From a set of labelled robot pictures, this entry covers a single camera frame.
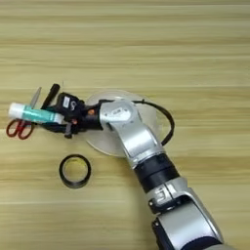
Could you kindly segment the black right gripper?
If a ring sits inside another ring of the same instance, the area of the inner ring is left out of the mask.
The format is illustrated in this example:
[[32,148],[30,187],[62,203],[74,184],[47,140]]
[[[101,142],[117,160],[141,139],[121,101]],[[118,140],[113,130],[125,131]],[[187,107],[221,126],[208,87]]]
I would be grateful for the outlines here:
[[[46,108],[47,111],[58,113],[60,111],[60,103],[56,102]],[[43,123],[42,127],[53,133],[63,133],[68,139],[74,134],[86,132],[88,130],[101,130],[100,119],[101,105],[85,105],[78,104],[74,110],[68,111],[64,115],[66,126],[58,123]]]

